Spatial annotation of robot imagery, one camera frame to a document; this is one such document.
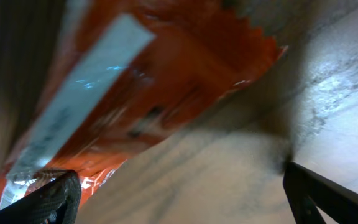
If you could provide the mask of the orange chocolate bar wrapper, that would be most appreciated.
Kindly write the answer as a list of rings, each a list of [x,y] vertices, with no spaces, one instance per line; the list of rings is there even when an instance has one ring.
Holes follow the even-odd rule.
[[[221,1],[91,1],[3,165],[0,210],[63,170],[78,174],[85,203],[125,161],[255,82],[282,53]]]

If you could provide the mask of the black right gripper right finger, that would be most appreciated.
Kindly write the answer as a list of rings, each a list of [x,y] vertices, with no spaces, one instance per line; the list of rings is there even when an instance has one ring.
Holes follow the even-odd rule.
[[[324,223],[324,211],[338,223],[358,223],[358,194],[295,162],[289,162],[283,188],[297,224]]]

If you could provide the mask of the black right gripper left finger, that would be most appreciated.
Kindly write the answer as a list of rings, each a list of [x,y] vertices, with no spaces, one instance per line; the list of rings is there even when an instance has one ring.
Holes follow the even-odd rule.
[[[68,170],[55,180],[0,210],[0,223],[74,224],[81,199],[78,174]]]

